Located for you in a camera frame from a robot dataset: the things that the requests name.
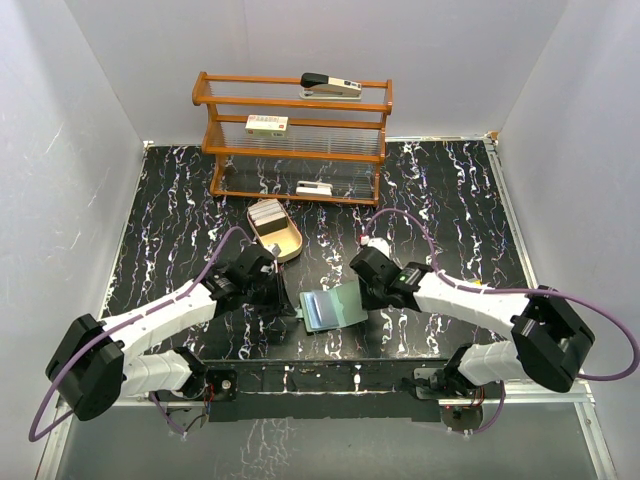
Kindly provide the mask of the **mint green card holder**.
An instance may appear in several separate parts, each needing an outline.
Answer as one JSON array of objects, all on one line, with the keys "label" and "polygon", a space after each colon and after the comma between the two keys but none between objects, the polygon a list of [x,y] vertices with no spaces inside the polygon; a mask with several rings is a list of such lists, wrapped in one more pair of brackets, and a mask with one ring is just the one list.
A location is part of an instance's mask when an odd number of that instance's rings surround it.
[{"label": "mint green card holder", "polygon": [[296,318],[304,322],[308,333],[346,328],[368,319],[357,281],[328,290],[301,292],[299,301]]}]

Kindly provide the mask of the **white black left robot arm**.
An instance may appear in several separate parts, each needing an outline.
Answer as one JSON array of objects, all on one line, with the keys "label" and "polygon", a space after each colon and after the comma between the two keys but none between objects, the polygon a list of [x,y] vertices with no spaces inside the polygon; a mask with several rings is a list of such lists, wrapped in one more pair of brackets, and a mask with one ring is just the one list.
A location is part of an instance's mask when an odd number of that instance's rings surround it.
[{"label": "white black left robot arm", "polygon": [[207,369],[186,347],[150,349],[193,326],[241,309],[289,315],[293,308],[277,269],[278,245],[251,244],[236,260],[128,313],[98,321],[74,320],[45,369],[80,421],[92,420],[117,400],[158,391],[199,399]]}]

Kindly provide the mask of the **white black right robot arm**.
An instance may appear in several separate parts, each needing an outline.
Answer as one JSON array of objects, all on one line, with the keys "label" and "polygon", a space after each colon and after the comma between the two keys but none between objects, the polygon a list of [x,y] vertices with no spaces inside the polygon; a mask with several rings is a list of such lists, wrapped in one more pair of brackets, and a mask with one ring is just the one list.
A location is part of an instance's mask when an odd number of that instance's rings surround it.
[{"label": "white black right robot arm", "polygon": [[411,384],[447,396],[466,397],[492,382],[531,380],[568,392],[595,342],[577,312],[562,298],[540,293],[500,294],[456,281],[432,267],[399,267],[385,253],[365,246],[350,262],[367,310],[387,307],[435,313],[501,336],[490,344],[463,344],[446,365]]}]

